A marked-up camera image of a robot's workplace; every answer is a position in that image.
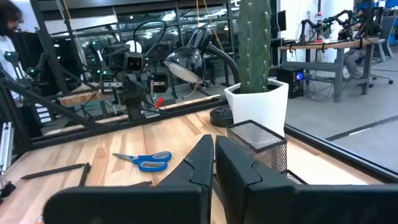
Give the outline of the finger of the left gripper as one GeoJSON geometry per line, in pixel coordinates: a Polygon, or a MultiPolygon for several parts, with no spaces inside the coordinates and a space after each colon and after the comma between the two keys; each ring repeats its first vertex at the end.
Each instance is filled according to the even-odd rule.
{"type": "Polygon", "coordinates": [[[121,81],[112,74],[101,75],[101,92],[104,95],[113,95],[113,103],[136,102],[136,78],[133,75],[122,75],[121,81]]]}
{"type": "Polygon", "coordinates": [[[135,101],[145,101],[147,95],[165,93],[169,87],[169,78],[165,73],[136,73],[138,82],[135,101]]]}

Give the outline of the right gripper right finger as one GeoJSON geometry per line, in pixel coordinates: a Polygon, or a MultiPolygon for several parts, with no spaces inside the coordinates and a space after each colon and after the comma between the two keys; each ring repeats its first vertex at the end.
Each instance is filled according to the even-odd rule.
{"type": "Polygon", "coordinates": [[[296,184],[225,136],[215,156],[228,223],[397,223],[396,184],[296,184]]]}

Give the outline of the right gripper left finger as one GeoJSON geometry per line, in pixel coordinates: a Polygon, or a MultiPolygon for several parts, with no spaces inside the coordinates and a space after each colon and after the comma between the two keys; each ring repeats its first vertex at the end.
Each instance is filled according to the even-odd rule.
{"type": "Polygon", "coordinates": [[[214,144],[206,134],[156,186],[71,187],[51,196],[45,223],[209,223],[214,144]]]}

